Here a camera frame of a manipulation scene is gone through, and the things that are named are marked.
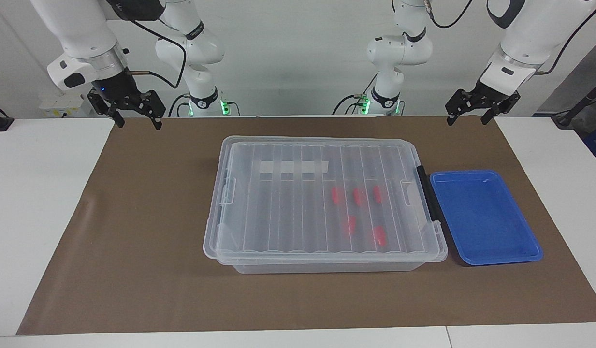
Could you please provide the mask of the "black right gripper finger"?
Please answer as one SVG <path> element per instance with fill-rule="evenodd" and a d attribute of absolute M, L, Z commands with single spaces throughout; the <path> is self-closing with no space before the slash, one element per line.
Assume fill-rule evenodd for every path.
<path fill-rule="evenodd" d="M 118 111 L 115 102 L 107 104 L 98 92 L 89 92 L 87 98 L 95 113 L 109 117 L 114 121 L 118 128 L 122 128 L 125 125 L 125 120 Z"/>
<path fill-rule="evenodd" d="M 166 107 L 155 90 L 137 95 L 136 112 L 150 119 L 156 130 L 162 127 L 161 119 L 165 115 Z"/>

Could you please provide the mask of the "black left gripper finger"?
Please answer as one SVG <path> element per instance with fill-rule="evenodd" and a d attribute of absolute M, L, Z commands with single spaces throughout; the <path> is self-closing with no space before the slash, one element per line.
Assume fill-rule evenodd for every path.
<path fill-rule="evenodd" d="M 514 92 L 512 96 L 509 96 L 503 101 L 493 102 L 490 108 L 488 108 L 488 111 L 481 117 L 481 123 L 483 125 L 488 125 L 495 116 L 500 115 L 501 113 L 510 112 L 519 101 L 520 97 L 519 92 Z"/>
<path fill-rule="evenodd" d="M 446 102 L 446 112 L 448 113 L 447 124 L 454 125 L 459 116 L 472 112 L 481 106 L 482 95 L 480 93 L 458 89 Z"/>

